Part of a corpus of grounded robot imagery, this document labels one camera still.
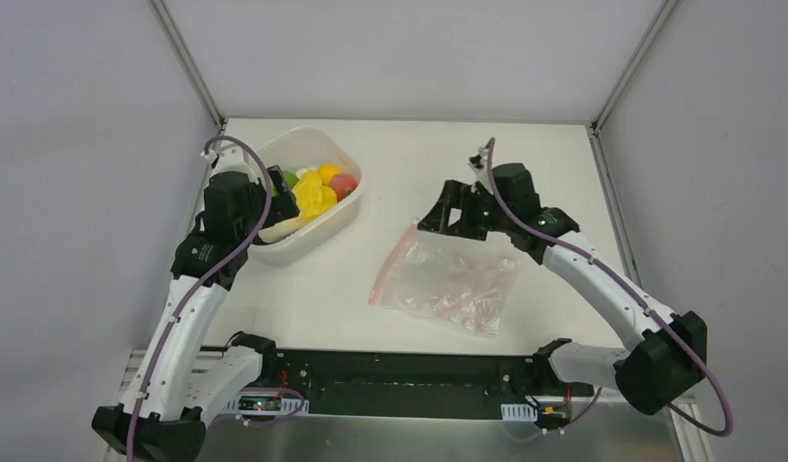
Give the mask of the yellow napa cabbage toy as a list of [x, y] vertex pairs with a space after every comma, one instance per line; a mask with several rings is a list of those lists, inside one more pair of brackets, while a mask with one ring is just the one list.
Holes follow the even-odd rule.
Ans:
[[308, 169], [292, 189], [299, 209], [297, 218], [279, 222], [258, 233], [260, 240], [267, 244], [279, 242], [302, 227], [322, 216], [338, 204], [334, 191], [324, 186], [316, 170]]

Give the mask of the orange toy fruit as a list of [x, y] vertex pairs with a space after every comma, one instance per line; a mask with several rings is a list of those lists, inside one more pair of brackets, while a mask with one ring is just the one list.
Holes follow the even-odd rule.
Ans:
[[324, 186], [329, 186], [333, 177], [340, 174], [341, 172], [342, 171], [338, 167], [328, 164], [321, 165], [317, 170], [317, 173]]

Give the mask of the white plastic basket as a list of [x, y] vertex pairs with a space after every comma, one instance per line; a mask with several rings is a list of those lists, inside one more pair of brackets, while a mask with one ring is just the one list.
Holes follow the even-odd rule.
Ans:
[[296, 127], [260, 148], [232, 135], [206, 141], [211, 171], [202, 226], [240, 243], [250, 258], [288, 266], [324, 244], [360, 211], [362, 171], [325, 132]]

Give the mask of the red apple toy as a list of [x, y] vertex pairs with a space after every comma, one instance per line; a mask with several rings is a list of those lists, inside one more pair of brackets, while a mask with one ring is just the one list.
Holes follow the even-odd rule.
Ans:
[[329, 187], [334, 191], [338, 201], [351, 195], [358, 185], [358, 180], [349, 173], [338, 173], [329, 182]]

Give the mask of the clear zip top bag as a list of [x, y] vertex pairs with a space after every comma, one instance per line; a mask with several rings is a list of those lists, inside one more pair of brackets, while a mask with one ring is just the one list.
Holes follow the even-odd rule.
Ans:
[[421, 231], [414, 220], [378, 271], [369, 305], [493, 337], [520, 270], [499, 244]]

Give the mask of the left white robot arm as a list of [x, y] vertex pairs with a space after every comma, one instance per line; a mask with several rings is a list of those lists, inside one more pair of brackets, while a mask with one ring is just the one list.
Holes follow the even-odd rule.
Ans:
[[248, 259], [260, 217], [275, 224], [298, 213], [280, 167], [267, 172], [279, 191], [273, 197], [243, 172], [210, 178], [204, 208], [176, 248], [165, 309], [140, 367], [118, 404], [95, 411], [92, 429], [131, 461], [195, 460], [208, 425], [237, 392], [281, 384], [275, 342], [243, 331], [207, 372], [192, 375], [213, 317]]

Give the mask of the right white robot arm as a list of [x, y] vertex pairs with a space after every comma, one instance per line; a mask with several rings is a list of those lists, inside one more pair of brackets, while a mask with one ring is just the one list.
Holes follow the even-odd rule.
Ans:
[[553, 395], [568, 383], [617, 390], [637, 411], [652, 415], [708, 375], [707, 326], [694, 312], [678, 315], [601, 258], [563, 210], [545, 207], [521, 164], [498, 166], [495, 183], [444, 183], [439, 199], [418, 223], [420, 231], [483, 241], [506, 235], [575, 289], [609, 324], [619, 348], [558, 339], [535, 354], [532, 382]]

